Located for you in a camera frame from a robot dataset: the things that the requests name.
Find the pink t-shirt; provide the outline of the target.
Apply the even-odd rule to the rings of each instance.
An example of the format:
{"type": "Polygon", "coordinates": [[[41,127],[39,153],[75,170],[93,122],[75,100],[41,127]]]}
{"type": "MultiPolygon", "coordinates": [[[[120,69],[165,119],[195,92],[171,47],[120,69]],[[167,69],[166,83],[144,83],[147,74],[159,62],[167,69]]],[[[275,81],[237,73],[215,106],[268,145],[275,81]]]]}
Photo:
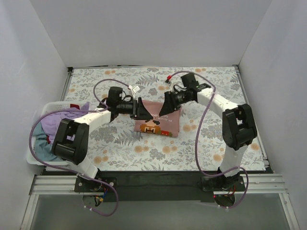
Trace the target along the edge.
{"type": "Polygon", "coordinates": [[[181,110],[164,116],[159,116],[159,112],[163,106],[163,103],[143,100],[143,104],[153,119],[136,120],[134,131],[173,138],[178,137],[180,132],[179,121],[181,110]]]}

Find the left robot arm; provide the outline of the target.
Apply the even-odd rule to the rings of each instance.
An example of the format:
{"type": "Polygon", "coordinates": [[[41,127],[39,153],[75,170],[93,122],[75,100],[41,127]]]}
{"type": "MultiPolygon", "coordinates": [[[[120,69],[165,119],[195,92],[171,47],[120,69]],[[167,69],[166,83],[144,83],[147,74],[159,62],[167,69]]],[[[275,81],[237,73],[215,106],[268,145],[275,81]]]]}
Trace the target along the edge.
{"type": "Polygon", "coordinates": [[[153,116],[145,108],[141,97],[125,99],[121,87],[111,87],[106,105],[100,105],[94,113],[78,118],[61,120],[52,145],[52,153],[77,166],[77,172],[86,176],[83,184],[92,192],[100,192],[102,185],[100,170],[87,157],[90,133],[104,124],[111,123],[119,114],[129,115],[134,120],[151,120],[153,116]]]}

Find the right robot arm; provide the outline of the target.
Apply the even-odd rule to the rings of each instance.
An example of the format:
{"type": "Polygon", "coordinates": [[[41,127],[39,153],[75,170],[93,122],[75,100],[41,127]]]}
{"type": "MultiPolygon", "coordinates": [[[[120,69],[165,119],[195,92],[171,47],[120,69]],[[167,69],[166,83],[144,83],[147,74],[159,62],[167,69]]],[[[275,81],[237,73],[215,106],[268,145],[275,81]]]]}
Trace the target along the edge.
{"type": "Polygon", "coordinates": [[[182,104],[197,102],[205,106],[204,114],[213,111],[222,120],[222,137],[226,144],[224,158],[216,174],[202,171],[202,186],[207,191],[233,189],[240,181],[243,171],[241,161],[248,146],[257,137],[257,128],[248,104],[236,104],[216,93],[216,87],[209,81],[199,83],[197,73],[181,71],[183,89],[172,86],[164,93],[164,103],[159,116],[179,110],[182,104]]]}

